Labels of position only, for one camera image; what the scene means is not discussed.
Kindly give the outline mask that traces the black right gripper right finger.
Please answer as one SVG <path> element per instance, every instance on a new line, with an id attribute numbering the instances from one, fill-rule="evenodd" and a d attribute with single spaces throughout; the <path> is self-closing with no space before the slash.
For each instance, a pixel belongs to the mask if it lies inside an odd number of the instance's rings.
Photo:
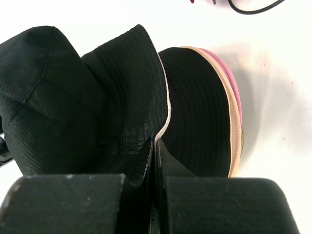
<path id="1" fill-rule="evenodd" d="M 156 143 L 156 173 L 158 178 L 166 176 L 195 177 L 195 174 L 169 153 L 161 138 Z"/>

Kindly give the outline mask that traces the beige black reversible bucket hat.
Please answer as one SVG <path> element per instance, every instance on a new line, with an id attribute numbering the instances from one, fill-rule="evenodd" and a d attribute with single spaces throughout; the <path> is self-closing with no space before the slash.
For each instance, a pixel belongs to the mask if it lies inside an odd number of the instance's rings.
<path id="1" fill-rule="evenodd" d="M 169 153 L 196 176 L 227 177 L 230 111 L 215 68 L 190 48 L 159 52 L 169 88 L 171 119 L 162 140 Z"/>

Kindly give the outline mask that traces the black wire hat stand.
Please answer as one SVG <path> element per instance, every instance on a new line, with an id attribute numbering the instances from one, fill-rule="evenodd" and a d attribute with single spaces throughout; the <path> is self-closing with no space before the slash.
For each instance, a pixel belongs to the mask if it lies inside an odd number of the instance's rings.
<path id="1" fill-rule="evenodd" d="M 255 15 L 269 11 L 284 0 L 228 0 L 229 6 L 237 13 Z"/>

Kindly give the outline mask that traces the pink bucket hat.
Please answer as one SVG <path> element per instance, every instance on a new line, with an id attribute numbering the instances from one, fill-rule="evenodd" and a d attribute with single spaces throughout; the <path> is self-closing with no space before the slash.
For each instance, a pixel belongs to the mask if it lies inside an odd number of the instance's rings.
<path id="1" fill-rule="evenodd" d="M 220 65 L 220 67 L 222 68 L 224 73 L 226 74 L 226 77 L 227 77 L 227 79 L 231 85 L 231 88 L 234 92 L 234 96 L 235 96 L 235 100 L 237 102 L 239 116 L 240 116 L 240 123 L 242 124 L 242 105 L 241 105 L 240 93 L 239 93 L 239 89 L 238 89 L 238 86 L 236 83 L 236 79 L 235 79 L 232 71 L 230 70 L 228 65 L 219 56 L 217 56 L 216 54 L 214 54 L 213 52 L 211 52 L 207 49 L 201 48 L 201 50 L 203 50 L 204 52 L 209 54 L 211 57 L 213 57 L 217 61 L 217 63 Z"/>

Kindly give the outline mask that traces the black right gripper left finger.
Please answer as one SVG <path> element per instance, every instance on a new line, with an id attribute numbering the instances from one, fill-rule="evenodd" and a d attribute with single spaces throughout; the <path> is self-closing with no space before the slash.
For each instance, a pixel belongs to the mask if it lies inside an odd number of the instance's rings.
<path id="1" fill-rule="evenodd" d="M 144 142 L 136 142 L 124 149 L 123 174 L 129 188 L 137 189 L 144 183 L 152 157 L 153 143 L 153 139 L 148 137 Z"/>

